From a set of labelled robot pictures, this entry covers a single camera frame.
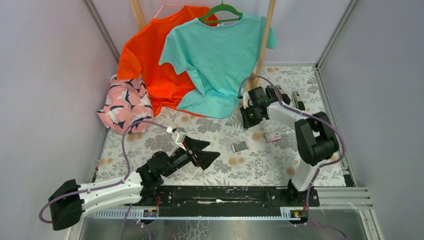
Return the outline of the red staple box sleeve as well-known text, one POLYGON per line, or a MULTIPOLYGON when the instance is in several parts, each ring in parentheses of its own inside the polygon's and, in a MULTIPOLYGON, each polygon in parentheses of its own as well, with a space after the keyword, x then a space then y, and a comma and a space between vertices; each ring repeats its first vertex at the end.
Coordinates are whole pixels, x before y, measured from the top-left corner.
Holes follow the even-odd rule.
POLYGON ((265 136, 265 139, 268 143, 279 141, 279 140, 282 139, 278 132, 267 133, 264 136, 265 136))

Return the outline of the beige and black stapler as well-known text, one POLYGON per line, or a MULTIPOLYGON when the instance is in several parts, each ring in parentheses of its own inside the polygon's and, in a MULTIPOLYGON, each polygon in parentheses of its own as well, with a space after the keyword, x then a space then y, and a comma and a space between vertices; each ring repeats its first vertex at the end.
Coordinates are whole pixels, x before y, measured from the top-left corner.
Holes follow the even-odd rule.
POLYGON ((280 85, 276 85, 275 87, 280 92, 281 101, 284 102, 286 105, 290 105, 291 104, 291 99, 290 99, 289 95, 284 91, 284 89, 280 85))

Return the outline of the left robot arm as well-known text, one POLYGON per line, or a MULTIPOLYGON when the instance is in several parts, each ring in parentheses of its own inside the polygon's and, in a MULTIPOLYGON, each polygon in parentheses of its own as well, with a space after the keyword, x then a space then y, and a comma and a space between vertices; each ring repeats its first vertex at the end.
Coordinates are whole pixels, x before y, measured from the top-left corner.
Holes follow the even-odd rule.
POLYGON ((209 145, 208 141, 186 136, 182 146, 172 154, 157 151, 129 175, 98 183, 78 184, 75 179, 67 180, 48 198, 53 230, 70 228, 88 214, 107 208, 152 204, 156 188, 164 183, 165 177, 189 163, 206 170, 221 155, 220 152, 206 151, 209 145))

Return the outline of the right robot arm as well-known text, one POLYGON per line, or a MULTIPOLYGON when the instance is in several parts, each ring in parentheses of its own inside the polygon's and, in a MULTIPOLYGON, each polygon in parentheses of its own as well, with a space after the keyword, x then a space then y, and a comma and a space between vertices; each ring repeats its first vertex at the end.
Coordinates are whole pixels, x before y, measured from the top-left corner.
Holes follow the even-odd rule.
POLYGON ((293 206, 306 199, 306 190, 313 181, 319 166, 339 150, 339 142, 324 112, 310 115, 303 111, 303 104, 290 106, 290 97, 280 86, 256 87, 238 95, 243 128, 249 129, 262 120, 273 120, 294 130, 301 161, 291 178, 287 201, 293 206))

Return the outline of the teal t-shirt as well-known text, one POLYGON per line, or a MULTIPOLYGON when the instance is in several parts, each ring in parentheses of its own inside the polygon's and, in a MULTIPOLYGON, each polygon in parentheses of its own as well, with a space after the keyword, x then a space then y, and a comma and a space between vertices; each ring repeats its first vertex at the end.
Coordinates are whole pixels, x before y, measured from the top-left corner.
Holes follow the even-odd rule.
POLYGON ((239 90, 260 56, 266 17, 244 13, 232 24, 208 26, 198 18, 174 27, 167 35, 159 64, 188 74, 195 88, 178 110, 225 119, 240 104, 239 90))

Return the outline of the pink bird-pattern cloth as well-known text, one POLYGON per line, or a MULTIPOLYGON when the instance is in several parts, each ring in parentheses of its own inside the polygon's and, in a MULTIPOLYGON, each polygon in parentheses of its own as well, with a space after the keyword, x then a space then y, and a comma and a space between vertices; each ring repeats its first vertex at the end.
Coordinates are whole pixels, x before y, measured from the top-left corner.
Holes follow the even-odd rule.
POLYGON ((153 106, 141 77, 119 80, 114 74, 109 83, 104 106, 96 112, 107 129, 123 134, 134 122, 154 120, 153 106))

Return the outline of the green clothes hanger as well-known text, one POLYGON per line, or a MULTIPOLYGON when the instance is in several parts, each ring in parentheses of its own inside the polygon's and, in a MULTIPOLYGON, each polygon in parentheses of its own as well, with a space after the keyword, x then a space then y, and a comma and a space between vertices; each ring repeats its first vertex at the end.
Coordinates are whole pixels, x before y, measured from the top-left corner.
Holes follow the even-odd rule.
POLYGON ((243 13, 234 6, 224 3, 213 6, 204 16, 198 18, 199 22, 205 25, 221 24, 225 22, 236 22, 242 19, 243 13))

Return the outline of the orange t-shirt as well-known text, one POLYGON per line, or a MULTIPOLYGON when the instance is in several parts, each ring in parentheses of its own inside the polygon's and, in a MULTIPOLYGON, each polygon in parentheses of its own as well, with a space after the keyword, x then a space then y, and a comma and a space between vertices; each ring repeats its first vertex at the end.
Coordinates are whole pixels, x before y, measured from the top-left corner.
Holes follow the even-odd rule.
POLYGON ((185 5, 165 18, 152 19, 123 46, 117 78, 129 80, 142 77, 155 116, 162 107, 176 109, 183 96, 195 89, 186 72, 176 74, 171 64, 159 65, 167 35, 174 27, 202 17, 209 10, 207 6, 185 5))

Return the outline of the pink clothes hanger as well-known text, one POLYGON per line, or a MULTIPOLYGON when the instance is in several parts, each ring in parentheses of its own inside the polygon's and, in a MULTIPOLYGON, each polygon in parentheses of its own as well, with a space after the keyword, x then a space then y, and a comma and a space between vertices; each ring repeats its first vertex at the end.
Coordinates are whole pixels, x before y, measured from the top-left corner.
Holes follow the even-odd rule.
POLYGON ((167 7, 171 7, 171 8, 183 8, 184 5, 181 4, 173 4, 173 3, 167 3, 165 0, 161 0, 161 5, 160 8, 158 9, 158 11, 156 12, 156 14, 154 15, 154 19, 156 19, 162 10, 166 9, 167 7))

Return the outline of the wooden rack right post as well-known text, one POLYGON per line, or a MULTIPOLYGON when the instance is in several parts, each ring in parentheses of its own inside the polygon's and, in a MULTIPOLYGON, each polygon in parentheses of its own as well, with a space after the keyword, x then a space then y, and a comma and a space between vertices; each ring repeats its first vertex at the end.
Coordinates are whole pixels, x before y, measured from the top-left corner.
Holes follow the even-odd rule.
POLYGON ((255 77, 255 76, 261 76, 261 69, 262 69, 262 65, 263 65, 265 52, 266 52, 266 49, 267 49, 267 43, 268 43, 268 38, 269 38, 271 22, 272 22, 272 19, 273 19, 275 5, 276 5, 276 0, 270 0, 269 1, 267 16, 266 16, 266 23, 265 23, 265 28, 264 28, 264 32, 263 32, 263 38, 262 38, 262 44, 261 44, 261 48, 260 48, 260 54, 259 54, 259 58, 258 58, 257 65, 256 65, 256 71, 255 71, 255 73, 252 73, 249 76, 249 78, 247 80, 247 84, 245 86, 246 91, 249 91, 249 90, 252 90, 256 87, 261 86, 260 78, 255 77))

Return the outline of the wooden rack post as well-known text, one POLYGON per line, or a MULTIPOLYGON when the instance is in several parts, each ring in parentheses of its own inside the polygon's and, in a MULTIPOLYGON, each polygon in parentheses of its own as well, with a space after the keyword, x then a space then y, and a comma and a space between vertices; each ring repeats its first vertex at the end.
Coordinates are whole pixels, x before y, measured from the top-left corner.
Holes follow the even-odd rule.
POLYGON ((141 31, 147 26, 141 3, 139 0, 129 0, 128 2, 132 10, 137 27, 141 31))
POLYGON ((269 1, 267 16, 266 16, 266 23, 265 23, 265 28, 264 28, 264 32, 263 32, 263 38, 262 38, 262 44, 261 44, 261 48, 260 48, 260 54, 259 54, 259 58, 258 58, 257 65, 256 65, 256 71, 255 71, 255 73, 252 73, 249 76, 249 78, 247 80, 247 84, 245 86, 246 91, 249 91, 249 90, 252 90, 256 87, 261 86, 260 78, 255 77, 255 76, 261 76, 261 69, 262 69, 262 65, 263 65, 265 52, 266 52, 266 49, 267 49, 267 43, 268 43, 268 38, 269 38, 271 22, 272 22, 272 19, 273 19, 275 5, 276 5, 276 0, 270 0, 269 1))

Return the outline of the wooden rack left post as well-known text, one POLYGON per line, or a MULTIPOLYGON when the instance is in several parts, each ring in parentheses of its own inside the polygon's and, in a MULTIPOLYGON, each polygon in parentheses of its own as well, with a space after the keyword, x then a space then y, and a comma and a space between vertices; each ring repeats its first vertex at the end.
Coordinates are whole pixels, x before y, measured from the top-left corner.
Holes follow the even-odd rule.
POLYGON ((137 27, 141 31, 147 26, 141 3, 139 0, 129 0, 128 2, 132 10, 137 27))

